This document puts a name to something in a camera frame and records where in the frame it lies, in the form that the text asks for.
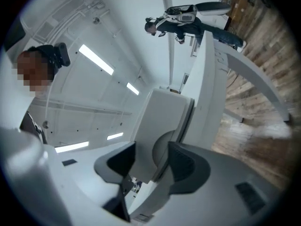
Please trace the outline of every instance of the wooden plank wall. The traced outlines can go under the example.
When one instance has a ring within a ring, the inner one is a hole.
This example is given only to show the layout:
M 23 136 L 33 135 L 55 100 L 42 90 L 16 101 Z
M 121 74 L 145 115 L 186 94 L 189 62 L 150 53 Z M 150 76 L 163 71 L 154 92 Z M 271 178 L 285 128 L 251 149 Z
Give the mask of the wooden plank wall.
M 293 36 L 276 8 L 253 0 L 230 31 L 247 41 L 243 53 L 273 81 L 293 117 L 282 122 L 271 103 L 240 75 L 228 78 L 226 108 L 245 117 L 224 115 L 213 150 L 238 158 L 271 183 L 285 189 L 301 152 L 301 61 Z

